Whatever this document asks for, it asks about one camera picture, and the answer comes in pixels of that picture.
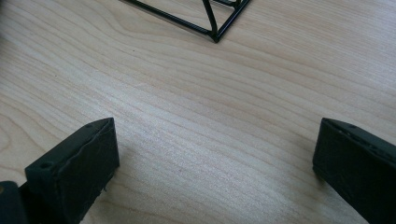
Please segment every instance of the textured black plastic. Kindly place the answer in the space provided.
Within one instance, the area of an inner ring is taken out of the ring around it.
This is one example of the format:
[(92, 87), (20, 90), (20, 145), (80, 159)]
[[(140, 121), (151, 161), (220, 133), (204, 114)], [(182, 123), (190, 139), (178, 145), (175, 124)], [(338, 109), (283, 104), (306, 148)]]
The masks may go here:
[(40, 222), (79, 223), (119, 166), (114, 119), (70, 135), (25, 169), (30, 197), (54, 213)]
[(0, 224), (27, 224), (18, 185), (0, 182)]
[(370, 223), (396, 223), (396, 146), (354, 125), (323, 119), (314, 171)]

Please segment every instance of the black metal wire frame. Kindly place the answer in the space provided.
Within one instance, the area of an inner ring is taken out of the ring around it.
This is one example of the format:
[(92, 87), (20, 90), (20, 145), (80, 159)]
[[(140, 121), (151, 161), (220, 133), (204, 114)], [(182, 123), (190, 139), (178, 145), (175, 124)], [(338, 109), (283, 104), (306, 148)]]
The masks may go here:
[(173, 16), (169, 13), (166, 13), (164, 11), (159, 10), (158, 8), (151, 7), (145, 3), (142, 3), (137, 0), (121, 0), (126, 3), (130, 3), (132, 5), (135, 5), (137, 7), (140, 7), (141, 9), (144, 9), (150, 13), (153, 13), (154, 15), (157, 15), (161, 18), (165, 18), (171, 22), (174, 22), (178, 25), (181, 25), (182, 27), (188, 28), (189, 30), (193, 30), (199, 34), (202, 35), (207, 35), (212, 38), (215, 43), (218, 43), (221, 38), (224, 36), (226, 31), (230, 28), (230, 26), (233, 24), (233, 22), (238, 18), (238, 16), (241, 14), (241, 12), (245, 9), (245, 7), (248, 5), (250, 0), (235, 0), (235, 1), (229, 1), (229, 0), (212, 0), (214, 2), (217, 2), (219, 4), (222, 4), (227, 7), (233, 7), (233, 14), (228, 18), (226, 22), (218, 29), (218, 25), (216, 23), (216, 18), (215, 15), (213, 14), (212, 6), (209, 3), (209, 0), (202, 0), (205, 6), (206, 14), (207, 17), (209, 18), (210, 25), (212, 27), (212, 30), (207, 30), (201, 26), (195, 25), (189, 21), (182, 20), (179, 17)]

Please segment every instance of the light wood tabletop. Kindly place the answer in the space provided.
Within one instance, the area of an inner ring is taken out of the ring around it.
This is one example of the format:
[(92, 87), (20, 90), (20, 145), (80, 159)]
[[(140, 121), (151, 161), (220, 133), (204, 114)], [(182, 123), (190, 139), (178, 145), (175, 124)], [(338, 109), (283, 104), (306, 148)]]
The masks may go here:
[(312, 157), (322, 118), (396, 144), (395, 43), (392, 0), (252, 0), (218, 44), (118, 0), (3, 0), (0, 180), (113, 117), (120, 168), (81, 223), (365, 223)]

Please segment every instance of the black object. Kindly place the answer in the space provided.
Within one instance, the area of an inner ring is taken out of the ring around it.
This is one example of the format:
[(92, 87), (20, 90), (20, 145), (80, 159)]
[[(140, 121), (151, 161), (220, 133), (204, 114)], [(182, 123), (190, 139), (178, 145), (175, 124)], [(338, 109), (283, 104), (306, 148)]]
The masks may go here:
[(114, 119), (87, 124), (26, 167), (19, 190), (0, 183), (0, 223), (79, 223), (119, 166)]
[(171, 22), (174, 22), (178, 25), (181, 25), (182, 27), (188, 28), (194, 32), (197, 32), (198, 34), (201, 35), (207, 35), (212, 38), (215, 43), (218, 43), (225, 32), (230, 28), (230, 26), (233, 24), (233, 22), (236, 20), (236, 18), (241, 14), (241, 12), (245, 9), (245, 7), (248, 5), (250, 0), (235, 0), (235, 1), (229, 1), (229, 0), (212, 0), (216, 3), (222, 4), (226, 7), (233, 7), (234, 11), (233, 14), (228, 18), (226, 22), (218, 29), (218, 26), (216, 24), (216, 18), (215, 15), (213, 14), (212, 6), (210, 6), (209, 0), (202, 0), (204, 3), (204, 7), (206, 10), (207, 17), (209, 18), (210, 25), (212, 27), (212, 30), (206, 30), (205, 28), (192, 24), (191, 22), (184, 21), (179, 17), (173, 16), (169, 13), (166, 13), (164, 11), (159, 10), (158, 8), (151, 7), (145, 3), (142, 3), (137, 0), (122, 0), (123, 2), (133, 4), (137, 7), (140, 7), (149, 13), (152, 13), (154, 15), (157, 15), (159, 17), (162, 17), (164, 19), (167, 19)]
[(314, 171), (370, 223), (396, 223), (396, 146), (354, 125), (323, 119)]

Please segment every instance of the black metal rod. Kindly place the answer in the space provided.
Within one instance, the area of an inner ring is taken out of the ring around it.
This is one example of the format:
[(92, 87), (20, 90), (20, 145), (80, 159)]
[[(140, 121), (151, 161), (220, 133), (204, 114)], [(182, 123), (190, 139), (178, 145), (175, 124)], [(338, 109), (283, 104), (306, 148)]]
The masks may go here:
[(202, 0), (204, 3), (207, 17), (209, 18), (210, 25), (212, 26), (212, 35), (217, 36), (218, 34), (218, 24), (216, 23), (215, 14), (213, 14), (212, 6), (210, 6), (209, 0)]
[(228, 0), (212, 0), (212, 1), (220, 3), (227, 7), (235, 7), (235, 2), (232, 2), (232, 1), (228, 1)]
[(230, 18), (228, 18), (228, 20), (226, 22), (224, 22), (224, 24), (220, 27), (220, 29), (218, 31), (218, 40), (220, 40), (224, 36), (225, 32), (233, 24), (233, 22), (236, 20), (236, 18), (238, 18), (239, 14), (241, 14), (241, 12), (245, 9), (245, 7), (248, 5), (249, 2), (250, 2), (250, 0), (243, 1), (239, 5), (239, 7), (233, 12), (233, 14), (230, 16)]

